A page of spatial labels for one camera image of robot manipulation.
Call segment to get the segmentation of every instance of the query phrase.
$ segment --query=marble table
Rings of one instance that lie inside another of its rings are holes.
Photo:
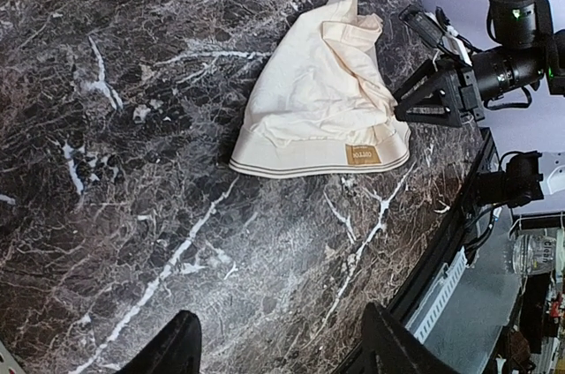
[[[0,0],[0,337],[26,372],[114,372],[181,309],[203,373],[329,373],[350,350],[481,139],[412,125],[376,175],[229,170],[262,66],[326,1]],[[359,2],[394,88],[426,57],[397,20],[417,0]]]

